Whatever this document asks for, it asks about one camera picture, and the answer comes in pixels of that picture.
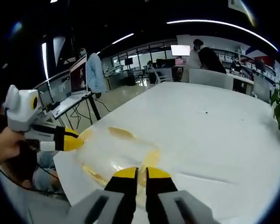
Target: laptop screen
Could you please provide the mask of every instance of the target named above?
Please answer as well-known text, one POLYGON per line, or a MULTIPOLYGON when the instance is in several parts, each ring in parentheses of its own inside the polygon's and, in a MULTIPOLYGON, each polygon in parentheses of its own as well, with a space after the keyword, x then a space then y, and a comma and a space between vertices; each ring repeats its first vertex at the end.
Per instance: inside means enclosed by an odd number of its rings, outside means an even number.
POLYGON ((70 68, 70 88, 72 93, 84 93, 88 91, 86 78, 87 55, 79 59, 70 68))

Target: monitor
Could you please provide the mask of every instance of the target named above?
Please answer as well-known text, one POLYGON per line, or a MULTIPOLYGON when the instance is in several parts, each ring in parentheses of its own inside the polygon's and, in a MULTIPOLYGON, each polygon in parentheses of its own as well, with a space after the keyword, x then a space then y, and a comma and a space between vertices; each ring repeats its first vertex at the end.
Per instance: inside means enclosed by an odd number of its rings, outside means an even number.
POLYGON ((87 55, 84 55, 70 68, 70 91, 72 95, 88 93, 86 64, 87 55))
POLYGON ((125 59, 125 65, 133 64, 133 58, 127 58, 125 59))
POLYGON ((172 56, 189 56, 190 51, 189 45, 171 45, 172 56))
POLYGON ((175 59, 175 65, 179 66, 179 65, 185 65, 185 62, 182 58, 176 58, 175 59))

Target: white tablecloth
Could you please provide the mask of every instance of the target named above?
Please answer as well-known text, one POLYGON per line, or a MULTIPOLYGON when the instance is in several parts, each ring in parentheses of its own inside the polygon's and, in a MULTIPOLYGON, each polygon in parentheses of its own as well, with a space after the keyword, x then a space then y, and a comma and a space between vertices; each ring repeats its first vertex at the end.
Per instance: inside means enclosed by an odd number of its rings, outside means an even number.
MULTIPOLYGON (((270 105, 216 87, 162 83, 109 113, 91 128, 121 127, 161 149, 157 167, 179 190, 207 204, 223 224, 252 224, 280 190, 280 141, 270 105)), ((102 145, 112 150, 108 142, 102 145)), ((58 153, 55 165, 71 204, 97 188, 58 153)), ((147 223, 137 208, 133 223, 147 223)))

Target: black jacket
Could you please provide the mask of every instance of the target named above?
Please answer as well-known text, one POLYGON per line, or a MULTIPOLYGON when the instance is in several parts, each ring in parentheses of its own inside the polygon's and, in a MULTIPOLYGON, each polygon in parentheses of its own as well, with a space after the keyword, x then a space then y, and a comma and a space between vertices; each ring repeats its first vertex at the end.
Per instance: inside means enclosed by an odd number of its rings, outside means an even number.
POLYGON ((226 70, 219 60, 216 53, 208 47, 202 48, 199 53, 199 60, 201 64, 207 67, 208 70, 217 71, 226 74, 226 70))

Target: white chair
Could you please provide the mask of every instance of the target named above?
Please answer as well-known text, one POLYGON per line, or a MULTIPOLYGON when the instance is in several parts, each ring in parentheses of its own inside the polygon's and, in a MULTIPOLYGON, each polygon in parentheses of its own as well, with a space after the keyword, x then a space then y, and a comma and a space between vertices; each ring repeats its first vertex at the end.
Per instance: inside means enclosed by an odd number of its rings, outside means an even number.
POLYGON ((227 90, 233 88, 233 77, 227 74, 204 70, 204 69, 190 69, 189 70, 189 83, 210 85, 227 90))
POLYGON ((154 68, 152 68, 152 70, 154 71, 154 74, 155 74, 155 77, 156 77, 156 81, 155 81, 156 85, 160 84, 161 82, 173 82, 172 78, 168 78, 167 76, 159 76, 154 68))

